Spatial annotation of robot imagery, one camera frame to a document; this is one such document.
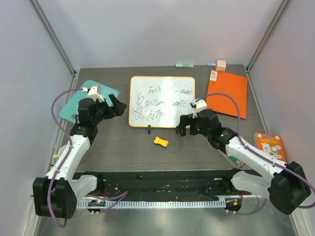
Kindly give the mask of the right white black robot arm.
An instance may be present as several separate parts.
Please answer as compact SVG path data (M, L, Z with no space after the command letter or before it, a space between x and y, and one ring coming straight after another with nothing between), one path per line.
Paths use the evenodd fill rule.
M314 192L315 188L306 180L301 165L288 164L258 150L235 131L223 127L211 109L181 115L176 131L185 136L187 126L191 135L203 135L213 148L238 158L259 174L236 171L222 182L227 194L238 190L257 194L269 200L280 212L290 215L295 209L302 208L302 203Z

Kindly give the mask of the yellow bone shaped eraser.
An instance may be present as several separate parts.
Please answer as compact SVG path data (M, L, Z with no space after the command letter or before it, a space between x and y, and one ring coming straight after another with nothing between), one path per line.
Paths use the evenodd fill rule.
M160 146L166 148L168 146L169 142L167 140L161 139L160 137L155 137L154 144L160 145Z

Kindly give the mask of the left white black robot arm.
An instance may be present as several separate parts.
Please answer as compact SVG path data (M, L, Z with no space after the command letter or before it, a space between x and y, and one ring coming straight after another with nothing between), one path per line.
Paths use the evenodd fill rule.
M74 173L83 155L91 147L98 133L98 124L106 119L122 116L126 104L113 94L112 105L100 98L84 98L78 103L76 122L68 134L68 143L54 167L44 177L37 177L33 184L35 213L53 219L70 219L77 201L92 193L100 196L105 184L93 175L83 175L73 181Z

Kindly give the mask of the yellow framed whiteboard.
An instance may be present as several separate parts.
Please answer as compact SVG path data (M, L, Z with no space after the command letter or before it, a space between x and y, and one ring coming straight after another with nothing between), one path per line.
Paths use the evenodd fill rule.
M173 76L134 76L130 80L131 127L174 128L181 115L192 113L195 79Z

